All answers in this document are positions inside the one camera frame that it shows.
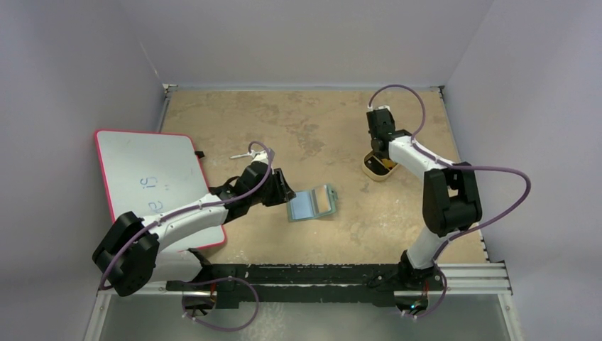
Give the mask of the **green leather card holder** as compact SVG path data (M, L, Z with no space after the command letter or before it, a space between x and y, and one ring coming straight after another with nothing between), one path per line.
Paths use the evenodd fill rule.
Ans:
M333 215L336 212L337 200L338 193L330 184L298 191L287 203L288 221L300 222Z

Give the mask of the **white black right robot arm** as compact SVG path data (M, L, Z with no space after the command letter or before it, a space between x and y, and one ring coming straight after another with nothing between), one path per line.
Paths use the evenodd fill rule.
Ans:
M400 283L415 289L434 274L436 260L450 239L482 218L476 176L468 163L433 156L409 131L397 130L387 106L366 116L372 151L364 158L364 173L383 181L402 166L422 182L425 227L398 264Z

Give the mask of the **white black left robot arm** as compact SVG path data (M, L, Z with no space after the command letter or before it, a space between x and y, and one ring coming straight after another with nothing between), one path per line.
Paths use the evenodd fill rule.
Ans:
M158 256L170 245L208 227L243 217L257 204L272 207L296 194L281 169L254 161L240 176L210 187L208 194L177 209L139 217L119 215L92 254L101 271L100 290L129 296L155 278Z

